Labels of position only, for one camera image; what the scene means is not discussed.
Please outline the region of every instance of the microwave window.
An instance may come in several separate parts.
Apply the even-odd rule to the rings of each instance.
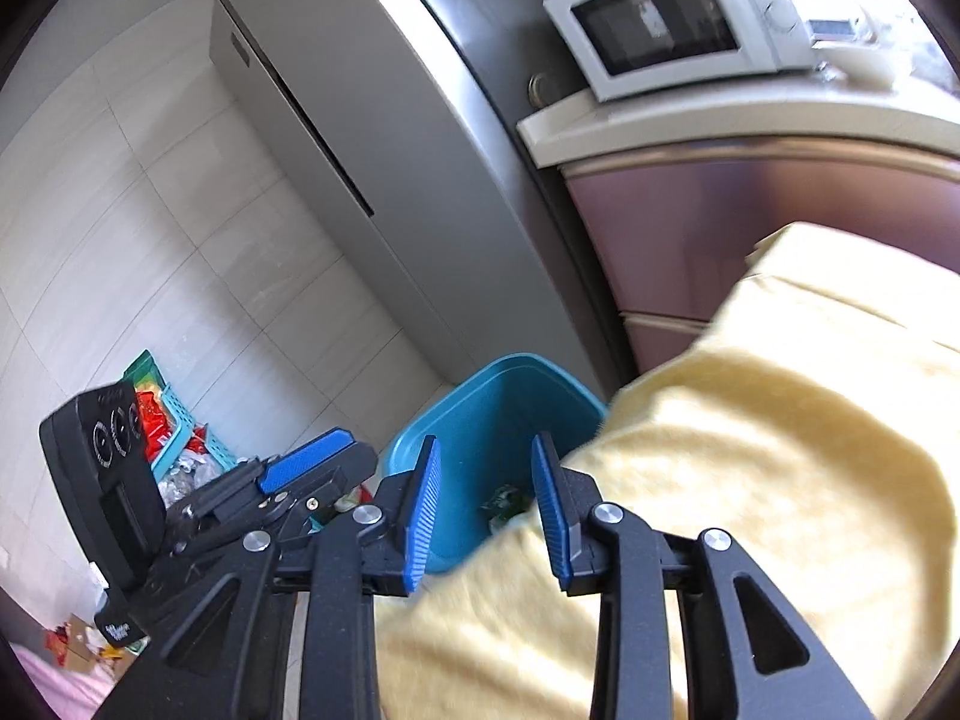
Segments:
[[[739,49],[717,0],[590,0],[572,10],[611,76]]]

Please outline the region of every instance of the gray refrigerator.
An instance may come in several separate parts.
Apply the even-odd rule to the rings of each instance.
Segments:
[[[534,352],[637,375],[558,170],[515,132],[586,83],[542,0],[217,0],[210,56],[296,189],[453,382]]]

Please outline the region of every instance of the red package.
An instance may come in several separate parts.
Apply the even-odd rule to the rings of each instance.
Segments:
[[[66,663],[67,642],[66,627],[63,625],[57,627],[55,631],[44,632],[43,646],[54,654],[56,665],[60,668],[64,668]]]
[[[136,391],[136,405],[140,408],[140,423],[143,425],[143,433],[147,437],[147,462],[160,454],[163,445],[165,445],[173,434],[173,428],[167,421],[166,412],[162,409],[160,403],[154,397],[152,391]]]
[[[186,442],[186,448],[198,455],[206,454],[206,425],[193,426],[193,435]]]

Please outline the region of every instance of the floor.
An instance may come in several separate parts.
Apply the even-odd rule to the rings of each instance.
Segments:
[[[448,389],[219,81],[212,2],[114,38],[0,154],[0,586],[45,626],[99,589],[37,425],[144,348],[239,455],[334,425],[381,451]]]

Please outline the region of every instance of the pink blanket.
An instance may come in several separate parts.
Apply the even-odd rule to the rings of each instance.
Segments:
[[[18,644],[13,645],[13,651],[30,681],[61,720],[90,720],[113,690],[113,680],[103,666],[95,666],[90,674],[76,674],[47,664]]]

